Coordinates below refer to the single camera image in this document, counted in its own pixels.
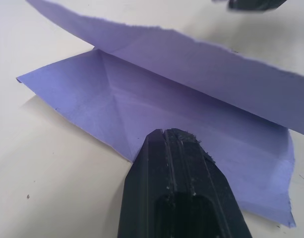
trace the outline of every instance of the black plastic object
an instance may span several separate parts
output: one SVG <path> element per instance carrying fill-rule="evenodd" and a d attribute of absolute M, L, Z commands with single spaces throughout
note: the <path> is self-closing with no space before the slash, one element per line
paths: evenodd
<path fill-rule="evenodd" d="M 286 0 L 230 0 L 229 8 L 242 11 L 266 11 L 278 8 Z"/>
<path fill-rule="evenodd" d="M 125 179 L 118 238 L 251 238 L 229 184 L 195 136 L 150 133 Z"/>

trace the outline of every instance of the white table surface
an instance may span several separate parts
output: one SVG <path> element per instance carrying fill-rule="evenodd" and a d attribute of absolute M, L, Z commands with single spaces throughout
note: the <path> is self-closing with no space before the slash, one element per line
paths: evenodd
<path fill-rule="evenodd" d="M 210 0 L 58 2 L 87 15 L 174 28 L 304 74 L 304 0 L 288 0 L 265 14 L 230 13 Z M 90 49 L 24 0 L 0 0 L 0 238 L 117 237 L 130 162 L 15 80 Z M 292 137 L 297 228 L 243 212 L 254 238 L 304 238 L 304 136 Z"/>

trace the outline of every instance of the folded paper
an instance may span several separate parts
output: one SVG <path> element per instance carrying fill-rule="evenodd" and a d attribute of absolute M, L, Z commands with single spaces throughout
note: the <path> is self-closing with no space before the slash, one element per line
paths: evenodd
<path fill-rule="evenodd" d="M 295 225 L 288 197 L 294 150 L 287 128 L 304 134 L 304 77 L 173 30 L 29 2 L 96 50 L 19 81 L 131 161 L 156 128 L 195 134 L 241 208 Z"/>

